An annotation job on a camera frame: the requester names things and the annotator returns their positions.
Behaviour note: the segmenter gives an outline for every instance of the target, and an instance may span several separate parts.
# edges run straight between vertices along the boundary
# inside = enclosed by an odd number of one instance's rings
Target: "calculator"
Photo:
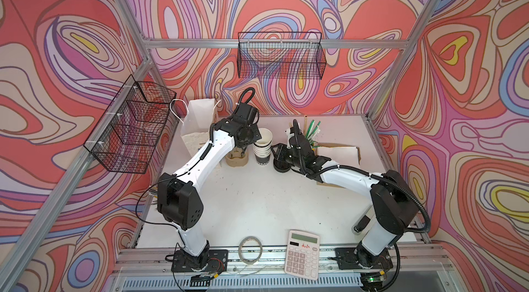
[[[319,262],[320,237],[304,231],[290,230],[288,233],[285,273],[317,280]]]

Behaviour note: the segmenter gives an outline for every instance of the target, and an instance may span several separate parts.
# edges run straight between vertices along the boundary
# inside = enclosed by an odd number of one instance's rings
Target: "colorful patterned wall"
[[[237,38],[239,31],[317,30],[327,39],[405,39],[426,0],[129,0],[146,37]],[[241,80],[236,50],[157,49],[179,98],[216,98],[228,114],[247,86],[263,114],[365,113],[397,50],[327,49],[322,80]]]
[[[237,49],[189,49],[188,56],[162,73],[180,98],[220,100],[221,115],[232,111],[249,86],[257,90],[252,104],[261,114],[365,113],[398,50],[340,49],[337,54],[339,60],[327,64],[322,80],[240,79]]]
[[[529,0],[443,0],[375,122],[470,291],[529,289]]]
[[[139,62],[113,0],[0,0],[0,261]],[[15,291],[100,291],[171,123],[147,174],[93,164]]]

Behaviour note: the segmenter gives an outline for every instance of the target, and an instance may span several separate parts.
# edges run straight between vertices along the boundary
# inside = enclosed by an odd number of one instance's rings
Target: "red wire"
[[[222,263],[221,260],[219,260],[219,259],[217,259],[217,258],[210,258],[210,260],[217,260],[217,261],[221,264],[221,266],[222,266],[222,270],[224,270],[224,264]]]

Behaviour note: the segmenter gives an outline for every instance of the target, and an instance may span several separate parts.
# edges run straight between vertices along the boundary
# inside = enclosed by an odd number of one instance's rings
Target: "wire mesh basket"
[[[239,78],[321,79],[327,60],[320,32],[240,32]]]
[[[134,82],[108,127],[87,149],[109,171],[145,174],[175,97],[154,82]]]

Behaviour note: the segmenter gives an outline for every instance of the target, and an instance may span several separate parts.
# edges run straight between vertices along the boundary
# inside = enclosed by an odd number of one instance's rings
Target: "stacked paper cups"
[[[255,159],[259,164],[267,164],[270,160],[270,147],[272,146],[272,131],[259,128],[261,139],[253,144]]]

